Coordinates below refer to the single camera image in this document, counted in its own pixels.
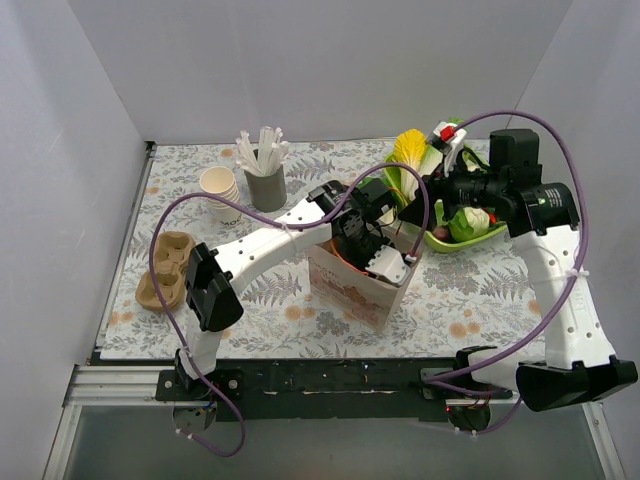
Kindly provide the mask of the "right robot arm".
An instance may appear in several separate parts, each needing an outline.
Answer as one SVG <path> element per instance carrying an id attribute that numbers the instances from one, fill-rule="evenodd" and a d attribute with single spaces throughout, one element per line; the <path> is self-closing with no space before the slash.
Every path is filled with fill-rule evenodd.
<path id="1" fill-rule="evenodd" d="M 638 380 L 634 362 L 621 360 L 597 316 L 587 273 L 582 268 L 586 218 L 578 213 L 573 191 L 562 183 L 542 181 L 539 137 L 530 129 L 503 129 L 490 135 L 488 168 L 470 171 L 462 160 L 466 133 L 440 123 L 428 138 L 443 162 L 424 176 L 424 190 L 400 213 L 419 225 L 434 216 L 440 201 L 451 220 L 463 207 L 488 208 L 504 221 L 524 260 L 543 327 L 541 360 L 520 355 L 518 346 L 491 356 L 493 347 L 465 349 L 452 373 L 454 389 L 475 397 L 488 384 L 513 390 L 536 412 L 602 400 Z"/>

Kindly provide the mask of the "brown paper bag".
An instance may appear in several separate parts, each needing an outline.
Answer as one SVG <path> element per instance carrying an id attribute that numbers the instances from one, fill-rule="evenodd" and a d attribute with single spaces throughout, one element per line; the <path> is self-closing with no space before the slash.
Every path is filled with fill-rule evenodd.
<path id="1" fill-rule="evenodd" d="M 358 273 L 334 255 L 329 242 L 310 247 L 306 255 L 311 293 L 378 332 L 399 308 L 419 266 L 416 262 L 404 284 L 397 287 Z"/>

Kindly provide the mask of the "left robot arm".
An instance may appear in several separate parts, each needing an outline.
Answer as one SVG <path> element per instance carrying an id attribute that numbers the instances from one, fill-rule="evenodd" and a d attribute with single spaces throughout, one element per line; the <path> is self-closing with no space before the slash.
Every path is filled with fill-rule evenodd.
<path id="1" fill-rule="evenodd" d="M 186 301 L 196 318 L 176 354 L 178 387 L 193 400 L 213 386 L 221 333 L 243 315 L 239 296 L 257 277 L 306 249 L 329 242 L 349 264 L 395 286 L 409 272 L 403 255 L 383 235 L 379 218 L 394 198 L 380 179 L 349 191 L 338 181 L 314 189 L 275 226 L 210 249 L 196 245 L 186 271 Z"/>

